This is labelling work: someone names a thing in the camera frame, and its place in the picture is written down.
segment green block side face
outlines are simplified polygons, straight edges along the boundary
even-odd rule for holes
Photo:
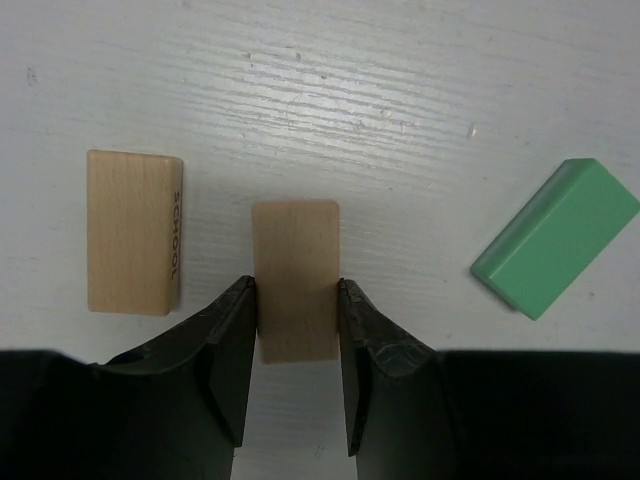
[[[597,160],[565,161],[471,266],[537,319],[640,210]]]

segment white wooden surface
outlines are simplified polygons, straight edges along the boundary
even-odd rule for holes
[[[255,200],[315,197],[429,345],[639,349],[638,220],[535,323],[466,273],[565,158],[640,194],[636,0],[2,3],[0,347],[106,361],[251,273]],[[90,148],[185,161],[167,318],[87,311]],[[233,478],[355,478],[343,422],[338,363],[256,365]]]

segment block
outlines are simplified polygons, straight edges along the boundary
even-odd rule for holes
[[[252,217],[262,361],[336,360],[340,207],[260,202]]]
[[[639,209],[638,200],[597,160],[567,160],[471,272],[535,320]]]
[[[87,153],[89,310],[168,314],[178,300],[182,160]]]

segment wooden block side face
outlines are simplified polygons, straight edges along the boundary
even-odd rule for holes
[[[337,359],[338,204],[260,202],[252,216],[263,362]]]
[[[182,161],[87,153],[89,309],[166,315],[178,298]]]

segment wooden block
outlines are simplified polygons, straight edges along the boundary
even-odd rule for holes
[[[89,309],[168,314],[178,299],[182,160],[87,152]]]
[[[253,256],[262,361],[337,359],[338,204],[256,203]]]

